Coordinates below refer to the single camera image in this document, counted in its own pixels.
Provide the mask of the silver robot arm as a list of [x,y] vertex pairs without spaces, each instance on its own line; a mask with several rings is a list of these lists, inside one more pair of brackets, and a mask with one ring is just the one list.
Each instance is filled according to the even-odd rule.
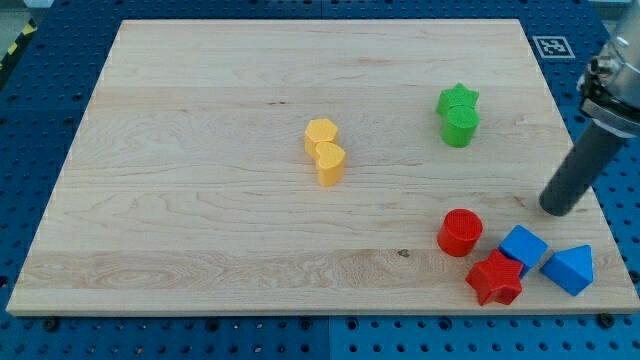
[[598,126],[639,136],[639,1],[632,2],[581,77],[580,110]]

